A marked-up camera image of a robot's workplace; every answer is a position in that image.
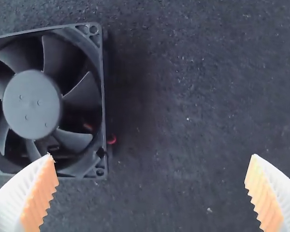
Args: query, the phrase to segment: fan frame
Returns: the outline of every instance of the fan frame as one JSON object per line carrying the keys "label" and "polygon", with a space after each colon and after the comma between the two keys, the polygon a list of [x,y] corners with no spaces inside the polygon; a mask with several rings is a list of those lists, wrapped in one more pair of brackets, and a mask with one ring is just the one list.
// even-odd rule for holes
{"label": "fan frame", "polygon": [[[103,55],[106,55],[107,51],[104,50],[103,43],[107,39],[107,31],[102,30],[101,25],[97,22],[31,29],[0,36],[0,48],[19,37],[43,35],[48,32],[57,34],[80,48],[95,67],[101,84],[101,127],[82,157],[77,162],[63,169],[57,170],[58,176],[65,178],[105,179],[108,175],[109,155],[107,152],[106,140],[104,93],[104,76],[107,71],[103,66],[103,63],[105,62]],[[24,167],[7,160],[0,154],[0,175],[16,174],[22,168]]]}

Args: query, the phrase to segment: black carpet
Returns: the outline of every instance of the black carpet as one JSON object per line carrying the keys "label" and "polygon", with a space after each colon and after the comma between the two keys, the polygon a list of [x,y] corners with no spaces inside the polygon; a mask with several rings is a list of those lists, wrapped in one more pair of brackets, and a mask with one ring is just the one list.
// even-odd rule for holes
{"label": "black carpet", "polygon": [[118,147],[107,181],[61,181],[41,230],[258,231],[251,154],[290,177],[290,0],[42,2],[0,0],[0,35],[108,28]]}

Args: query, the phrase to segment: carpet surface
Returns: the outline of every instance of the carpet surface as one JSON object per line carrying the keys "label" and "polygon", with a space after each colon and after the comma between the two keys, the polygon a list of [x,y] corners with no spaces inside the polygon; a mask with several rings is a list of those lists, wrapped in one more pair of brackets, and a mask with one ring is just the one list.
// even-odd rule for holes
{"label": "carpet surface", "polygon": [[290,0],[0,0],[0,35],[86,21],[114,36],[118,145],[107,181],[60,182],[41,231],[258,231],[250,156],[290,177]]}

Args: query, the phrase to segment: fan hub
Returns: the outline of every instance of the fan hub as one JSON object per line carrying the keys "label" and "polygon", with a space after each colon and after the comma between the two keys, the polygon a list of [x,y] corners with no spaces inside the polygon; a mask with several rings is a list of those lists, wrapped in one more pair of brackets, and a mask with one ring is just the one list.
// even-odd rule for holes
{"label": "fan hub", "polygon": [[2,109],[10,128],[26,139],[51,134],[61,118],[62,95],[56,83],[38,70],[16,74],[8,83]]}

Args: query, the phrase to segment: computer fan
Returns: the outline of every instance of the computer fan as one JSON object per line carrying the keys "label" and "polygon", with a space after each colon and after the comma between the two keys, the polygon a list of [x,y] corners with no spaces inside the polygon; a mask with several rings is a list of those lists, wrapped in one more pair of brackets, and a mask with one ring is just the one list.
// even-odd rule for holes
{"label": "computer fan", "polygon": [[48,152],[64,177],[108,172],[98,23],[0,36],[0,173]]}

